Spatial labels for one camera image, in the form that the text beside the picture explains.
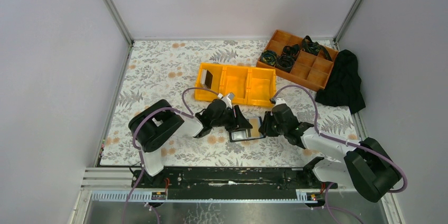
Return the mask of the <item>black leather card holder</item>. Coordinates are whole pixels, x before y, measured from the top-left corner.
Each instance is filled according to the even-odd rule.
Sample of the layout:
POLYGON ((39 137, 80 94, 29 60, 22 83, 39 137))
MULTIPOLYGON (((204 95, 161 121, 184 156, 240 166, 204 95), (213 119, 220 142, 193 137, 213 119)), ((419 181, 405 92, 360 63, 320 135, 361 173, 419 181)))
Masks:
POLYGON ((237 130, 229 133, 230 142, 244 142, 244 141, 254 141, 256 139, 266 138, 266 135, 259 132, 262 125, 261 117, 251 117, 247 118, 252 128, 247 128, 243 130, 237 130))

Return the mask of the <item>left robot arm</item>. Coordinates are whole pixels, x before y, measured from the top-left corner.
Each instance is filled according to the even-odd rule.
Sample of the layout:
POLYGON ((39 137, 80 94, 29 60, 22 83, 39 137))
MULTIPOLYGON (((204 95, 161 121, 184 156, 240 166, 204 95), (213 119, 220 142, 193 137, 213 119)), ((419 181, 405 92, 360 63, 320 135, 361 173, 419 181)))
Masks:
POLYGON ((202 138, 215 127, 223 127, 229 133, 253 129, 239 106, 232 106, 228 98, 217 98, 194 115, 177 110, 167 100, 161 99, 128 124, 133 145, 139 151, 145 172, 150 176, 164 169, 161 148, 172 136, 202 138))

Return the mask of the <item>dark grey credit card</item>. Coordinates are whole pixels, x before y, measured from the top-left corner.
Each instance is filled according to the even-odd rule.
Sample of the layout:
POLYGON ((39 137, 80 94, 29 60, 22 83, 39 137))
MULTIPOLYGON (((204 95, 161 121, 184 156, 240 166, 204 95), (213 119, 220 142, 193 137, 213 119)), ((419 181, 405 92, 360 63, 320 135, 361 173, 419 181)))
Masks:
POLYGON ((213 74, 207 70, 203 69, 201 72, 200 84, 202 88, 211 89, 213 83, 213 74))

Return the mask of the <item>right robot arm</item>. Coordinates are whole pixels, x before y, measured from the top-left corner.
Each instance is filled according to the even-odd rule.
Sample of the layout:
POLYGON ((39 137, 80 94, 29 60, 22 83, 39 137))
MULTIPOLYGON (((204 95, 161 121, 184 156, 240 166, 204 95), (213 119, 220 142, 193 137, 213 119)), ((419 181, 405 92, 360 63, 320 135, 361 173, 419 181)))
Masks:
POLYGON ((268 137, 283 136, 291 145, 322 153, 303 169, 320 182, 354 188, 370 202, 379 201, 399 181, 406 180, 377 140, 368 137, 353 143, 325 134, 316 124, 300 122, 281 101, 265 112, 259 132, 268 137))

